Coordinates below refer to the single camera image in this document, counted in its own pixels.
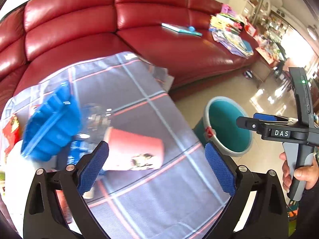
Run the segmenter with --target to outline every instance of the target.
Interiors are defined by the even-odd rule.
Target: paper cup
[[[109,154],[103,170],[159,169],[164,160],[161,139],[133,134],[109,127],[104,136]]]

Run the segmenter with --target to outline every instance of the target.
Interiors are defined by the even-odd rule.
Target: sofa seat
[[[209,31],[203,37],[177,33],[162,26],[120,30],[134,51],[175,77],[173,87],[241,68],[247,59],[231,54],[215,42]]]
[[[14,94],[36,85],[50,74],[70,64],[123,51],[132,51],[132,49],[113,33],[90,35],[69,41],[34,59],[22,76]]]

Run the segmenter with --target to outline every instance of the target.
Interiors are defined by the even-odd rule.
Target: teal bucket
[[[193,129],[205,146],[213,142],[224,155],[242,156],[252,145],[252,131],[238,128],[236,119],[247,117],[247,113],[236,102],[227,97],[211,99],[204,116]]]

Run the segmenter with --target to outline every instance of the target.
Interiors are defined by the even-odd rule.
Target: label
[[[138,57],[137,55],[130,53],[130,54],[126,54],[124,55],[126,60],[131,60],[132,58]]]
[[[272,129],[272,132],[271,132],[270,136],[272,136],[272,137],[290,138],[290,131]]]

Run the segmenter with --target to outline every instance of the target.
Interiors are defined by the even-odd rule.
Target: human hand
[[[289,166],[287,164],[287,156],[286,153],[283,152],[279,155],[279,158],[284,161],[282,165],[283,171],[283,188],[289,192],[289,187],[291,185],[292,179],[290,176]],[[319,178],[319,166],[315,158],[313,158],[312,166],[304,166],[296,169],[294,171],[294,177],[300,181],[306,181],[306,190],[310,190],[318,181]]]

